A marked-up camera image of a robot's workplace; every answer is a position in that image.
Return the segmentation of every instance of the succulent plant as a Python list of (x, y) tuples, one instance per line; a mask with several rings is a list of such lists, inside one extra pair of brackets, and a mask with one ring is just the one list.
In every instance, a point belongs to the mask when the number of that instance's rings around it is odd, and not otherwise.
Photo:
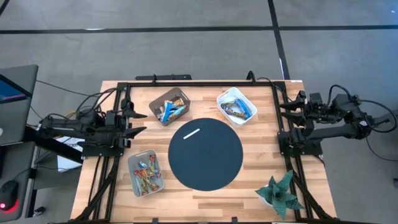
[(284, 220), (286, 208), (297, 210), (304, 208), (297, 197), (288, 193), (289, 184), (292, 180), (293, 172), (290, 170), (284, 175), (280, 182), (276, 182), (272, 176), (267, 187), (261, 187), (256, 193), (263, 197), (268, 203), (272, 204), (274, 210)]

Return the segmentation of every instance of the black metal frame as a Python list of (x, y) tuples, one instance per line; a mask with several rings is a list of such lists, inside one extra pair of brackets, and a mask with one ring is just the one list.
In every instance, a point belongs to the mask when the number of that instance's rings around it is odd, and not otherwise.
[[(286, 85), (285, 82), (283, 81), (278, 81), (278, 82), (258, 82), (252, 73), (250, 71), (248, 73), (248, 76), (246, 78), (246, 81), (225, 81), (225, 82), (220, 82), (220, 81), (214, 81), (214, 82), (190, 82), (190, 81), (173, 81), (173, 82), (157, 82), (156, 81), (156, 75), (154, 75), (152, 81), (149, 82), (137, 82), (137, 83), (118, 83), (118, 91), (116, 92), (116, 97), (114, 101), (114, 106), (113, 110), (118, 110), (119, 108), (119, 102), (121, 100), (121, 95), (122, 91), (120, 89), (123, 89), (124, 87), (124, 93), (125, 97), (130, 95), (131, 88), (134, 87), (153, 87), (153, 86), (269, 86), (272, 89), (272, 94), (274, 98), (274, 103), (275, 103), (275, 109), (276, 109), (276, 114), (277, 114), (277, 120), (278, 120), (278, 125), (279, 125), (279, 131), (284, 130), (284, 124), (281, 116), (281, 110), (279, 107), (279, 96), (277, 90), (280, 89), (282, 91), (282, 97), (284, 99), (284, 102), (287, 101), (287, 94), (286, 94)], [(285, 158), (285, 164), (287, 170), (291, 169), (291, 160), (289, 156), (284, 156)], [(119, 164), (119, 157), (114, 158), (114, 166), (118, 166)], [(297, 170), (298, 170), (298, 177), (303, 183), (303, 186), (306, 187), (306, 182), (305, 182), (305, 176), (304, 176), (304, 171), (303, 171), (303, 166), (302, 166), (302, 161), (300, 156), (298, 155), (296, 158), (296, 165), (297, 165)], [(109, 162), (109, 157), (104, 158), (103, 166), (101, 168), (101, 175), (100, 175), (100, 181), (99, 181), (99, 188), (104, 187), (104, 182), (105, 182), (105, 175), (107, 173), (108, 169), (108, 162)], [(114, 190), (116, 186), (116, 176), (114, 179), (111, 181), (109, 185), (109, 195), (108, 195), (108, 201), (106, 204), (106, 210), (105, 210), (105, 220), (110, 220), (111, 217), (111, 211), (112, 211), (112, 206), (113, 206), (113, 199), (114, 199)], [(292, 182), (290, 185), (290, 191), (292, 194), (296, 195), (297, 191), (295, 188), (295, 184)], [(99, 212), (100, 212), (100, 206), (101, 206), (101, 199), (98, 200), (98, 203), (95, 205), (95, 211), (93, 215), (93, 219), (97, 220), (99, 219)], [(313, 218), (312, 215), (312, 209), (307, 200), (305, 199), (305, 208), (306, 208), (306, 213), (307, 213), (307, 218)], [(298, 210), (295, 210), (295, 219), (296, 221), (301, 219), (301, 213)]]

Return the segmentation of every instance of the gray floor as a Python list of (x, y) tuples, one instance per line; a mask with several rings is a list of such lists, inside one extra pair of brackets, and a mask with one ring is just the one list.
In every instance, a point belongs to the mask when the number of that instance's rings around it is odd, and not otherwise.
[[(398, 2), (389, 0), (274, 0), (280, 26), (398, 24)], [(11, 0), (0, 29), (85, 29), (168, 26), (269, 26), (267, 1)], [(281, 32), (291, 79), (307, 93), (327, 97), (330, 85), (398, 109), (398, 30)], [(192, 74), (194, 79), (257, 77), (281, 79), (273, 31), (140, 34), (0, 35), (0, 67), (36, 63), (38, 79), (85, 93), (103, 80), (136, 75)], [(37, 84), (33, 107), (39, 114), (68, 113), (82, 100)], [(384, 112), (363, 105), (375, 116)], [(29, 123), (38, 122), (30, 114)], [(372, 133), (370, 143), (384, 157), (398, 159), (398, 132)], [(343, 220), (396, 223), (398, 163), (382, 161), (365, 141), (322, 142), (326, 171), (338, 216)], [(13, 223), (66, 221), (76, 183), (39, 192), (48, 212)], [(60, 204), (54, 197), (60, 198)]]

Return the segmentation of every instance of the wooden table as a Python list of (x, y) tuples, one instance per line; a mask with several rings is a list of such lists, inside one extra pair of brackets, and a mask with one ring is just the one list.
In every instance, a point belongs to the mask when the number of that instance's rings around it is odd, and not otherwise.
[[(117, 81), (104, 81), (101, 91), (116, 87), (117, 83)], [(299, 90), (303, 90), (301, 81), (285, 81), (285, 83), (290, 98), (295, 98)], [(146, 126), (147, 129), (136, 136), (131, 148), (125, 150), (120, 160), (111, 222), (151, 222), (152, 218), (159, 218), (160, 222), (230, 222), (231, 217), (237, 217), (241, 222), (280, 220), (274, 209), (263, 206), (254, 192), (266, 185), (272, 175), (278, 181), (286, 173), (284, 158), (279, 153), (276, 137), (279, 127), (271, 88), (268, 86), (239, 87), (258, 109), (257, 115), (240, 128), (232, 127), (218, 111), (216, 98), (229, 88), (224, 86), (180, 87), (191, 100), (190, 111), (169, 126), (163, 127), (148, 105), (171, 88), (134, 87), (131, 89), (131, 100), (135, 104), (135, 111), (146, 114), (148, 117), (131, 119), (130, 122), (133, 127)], [(101, 105), (103, 111), (111, 110), (113, 103), (114, 96), (110, 96)], [(243, 145), (243, 165), (239, 174), (226, 187), (211, 192), (193, 190), (182, 185), (173, 175), (167, 159), (169, 142), (174, 132), (187, 121), (197, 118), (215, 118), (225, 122), (236, 131)], [(148, 149), (154, 149), (158, 155), (165, 189), (137, 198), (132, 192), (127, 159), (131, 155)], [(335, 208), (322, 163), (313, 156), (302, 156), (302, 160), (309, 191), (327, 213), (335, 216)], [(83, 163), (71, 218), (77, 217), (87, 206), (96, 161), (96, 157), (91, 157)], [(99, 173), (100, 171), (98, 171), (94, 192), (98, 186)], [(107, 196), (108, 193), (105, 192), (100, 218), (104, 217)], [(294, 220), (294, 213), (288, 210), (285, 221), (292, 220)]]

